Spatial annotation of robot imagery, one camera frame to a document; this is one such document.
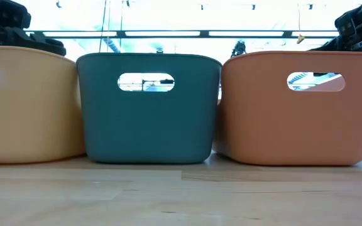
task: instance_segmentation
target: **plastic bin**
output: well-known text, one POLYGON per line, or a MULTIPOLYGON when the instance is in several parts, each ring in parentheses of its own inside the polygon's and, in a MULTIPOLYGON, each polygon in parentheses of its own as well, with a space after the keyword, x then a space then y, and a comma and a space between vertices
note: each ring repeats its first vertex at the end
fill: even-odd
POLYGON ((211 153, 221 64, 196 55, 95 53, 77 61, 86 152, 102 163, 187 164, 211 153), (167 73, 168 92, 119 88, 124 73, 167 73))
POLYGON ((0 46, 0 163, 84 154, 76 64, 29 48, 0 46))
POLYGON ((362 53, 265 51, 238 56, 222 69, 214 150, 260 165, 352 165, 362 160, 362 53), (341 78, 301 92, 293 72, 341 78))

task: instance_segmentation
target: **wooden surface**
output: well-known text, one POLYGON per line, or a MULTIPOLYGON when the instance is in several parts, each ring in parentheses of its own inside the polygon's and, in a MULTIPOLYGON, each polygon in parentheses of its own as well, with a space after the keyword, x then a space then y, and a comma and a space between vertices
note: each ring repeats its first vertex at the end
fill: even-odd
POLYGON ((0 166, 0 226, 359 226, 362 162, 246 166, 216 154, 189 166, 87 158, 0 166))

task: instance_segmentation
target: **teal basket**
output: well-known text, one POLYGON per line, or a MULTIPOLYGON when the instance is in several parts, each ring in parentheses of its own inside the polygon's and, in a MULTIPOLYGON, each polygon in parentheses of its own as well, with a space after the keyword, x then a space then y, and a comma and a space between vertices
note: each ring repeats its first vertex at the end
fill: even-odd
POLYGON ((197 55, 93 53, 77 60, 85 143, 102 163, 199 163, 209 157, 221 64, 197 55), (167 92, 120 88, 125 73, 166 73, 167 92))

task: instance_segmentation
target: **terracotta basket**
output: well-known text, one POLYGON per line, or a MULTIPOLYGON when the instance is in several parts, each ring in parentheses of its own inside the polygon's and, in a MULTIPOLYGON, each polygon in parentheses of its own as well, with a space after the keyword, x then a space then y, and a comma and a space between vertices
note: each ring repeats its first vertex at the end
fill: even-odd
POLYGON ((262 165, 352 165, 362 160, 362 53, 267 51, 230 59, 222 70, 214 150, 262 165), (293 72, 336 72, 296 92, 293 72))
POLYGON ((74 62, 0 46, 0 163, 33 163, 84 153, 74 62))

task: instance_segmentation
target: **handle cutout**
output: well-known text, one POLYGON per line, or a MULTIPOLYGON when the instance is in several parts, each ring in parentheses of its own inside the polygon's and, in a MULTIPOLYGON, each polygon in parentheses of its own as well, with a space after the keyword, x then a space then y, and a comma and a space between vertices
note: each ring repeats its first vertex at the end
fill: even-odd
POLYGON ((167 73, 124 73, 118 78, 118 87, 127 92, 168 92, 174 85, 167 73))
POLYGON ((287 85, 290 90, 299 92, 339 92, 346 81, 334 72, 294 72, 288 76, 287 85))

